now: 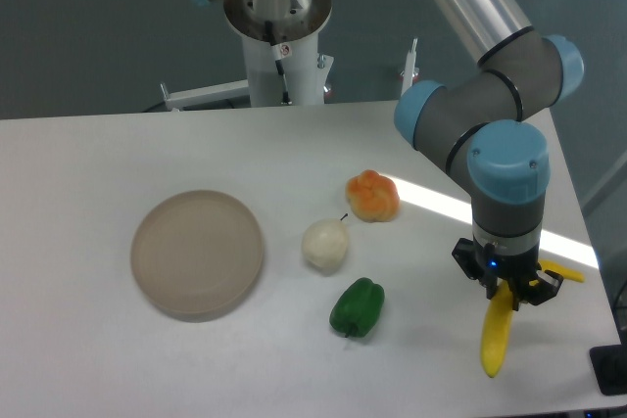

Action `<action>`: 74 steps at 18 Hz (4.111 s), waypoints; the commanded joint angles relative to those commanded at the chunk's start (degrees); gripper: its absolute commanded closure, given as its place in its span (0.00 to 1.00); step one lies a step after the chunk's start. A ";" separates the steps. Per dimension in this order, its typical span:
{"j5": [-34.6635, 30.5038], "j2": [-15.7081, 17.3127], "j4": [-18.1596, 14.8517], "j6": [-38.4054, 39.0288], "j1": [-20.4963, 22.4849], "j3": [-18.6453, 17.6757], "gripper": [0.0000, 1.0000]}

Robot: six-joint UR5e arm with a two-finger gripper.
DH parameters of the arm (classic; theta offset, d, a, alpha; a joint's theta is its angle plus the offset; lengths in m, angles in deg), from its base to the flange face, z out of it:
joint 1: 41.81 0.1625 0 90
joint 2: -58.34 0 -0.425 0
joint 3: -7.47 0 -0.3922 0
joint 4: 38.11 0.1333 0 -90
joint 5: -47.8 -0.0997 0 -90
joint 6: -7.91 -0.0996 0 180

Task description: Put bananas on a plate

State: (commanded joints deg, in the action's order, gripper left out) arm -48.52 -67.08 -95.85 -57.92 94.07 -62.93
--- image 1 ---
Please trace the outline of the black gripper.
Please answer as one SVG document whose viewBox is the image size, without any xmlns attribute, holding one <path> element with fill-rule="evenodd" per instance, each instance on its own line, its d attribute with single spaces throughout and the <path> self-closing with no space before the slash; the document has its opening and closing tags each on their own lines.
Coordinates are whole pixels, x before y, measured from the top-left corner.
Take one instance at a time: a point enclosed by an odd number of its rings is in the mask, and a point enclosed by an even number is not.
<svg viewBox="0 0 627 418">
<path fill-rule="evenodd" d="M 453 258 L 464 275 L 477 281 L 490 300 L 497 292 L 498 282 L 513 285 L 513 309 L 522 304 L 541 305 L 555 298 L 561 288 L 561 275 L 555 271 L 538 271 L 539 244 L 520 253 L 504 252 L 495 243 L 481 245 L 477 240 L 460 238 L 453 249 Z"/>
</svg>

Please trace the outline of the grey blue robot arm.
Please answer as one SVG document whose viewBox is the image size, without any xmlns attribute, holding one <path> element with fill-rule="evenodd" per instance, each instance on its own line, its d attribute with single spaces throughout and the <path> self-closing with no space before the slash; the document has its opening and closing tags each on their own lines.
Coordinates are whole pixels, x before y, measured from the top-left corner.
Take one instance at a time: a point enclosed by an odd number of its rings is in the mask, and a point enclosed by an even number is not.
<svg viewBox="0 0 627 418">
<path fill-rule="evenodd" d="M 221 1 L 242 40 L 251 105 L 322 104 L 330 61 L 316 47 L 331 0 Z M 550 162 L 529 118 L 580 85 L 583 59 L 564 37 L 540 35 L 514 0 L 435 2 L 479 73 L 454 89 L 407 79 L 395 126 L 470 196 L 472 236 L 453 251 L 464 274 L 488 298 L 504 284 L 512 307 L 541 304 L 563 276 L 539 261 Z"/>
</svg>

